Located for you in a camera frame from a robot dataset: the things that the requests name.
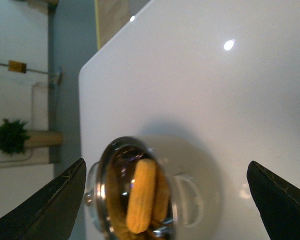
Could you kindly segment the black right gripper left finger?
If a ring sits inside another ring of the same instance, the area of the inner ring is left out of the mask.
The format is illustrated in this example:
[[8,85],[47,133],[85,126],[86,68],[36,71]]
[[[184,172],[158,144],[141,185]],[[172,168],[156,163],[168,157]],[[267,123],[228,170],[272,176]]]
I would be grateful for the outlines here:
[[81,158],[18,207],[0,218],[0,240],[67,240],[85,191]]

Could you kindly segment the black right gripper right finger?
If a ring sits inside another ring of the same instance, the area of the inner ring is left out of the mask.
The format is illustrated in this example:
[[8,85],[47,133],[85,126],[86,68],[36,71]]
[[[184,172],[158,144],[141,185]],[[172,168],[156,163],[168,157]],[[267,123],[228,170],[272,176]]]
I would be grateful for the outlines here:
[[300,240],[300,189],[256,161],[246,178],[269,238]]

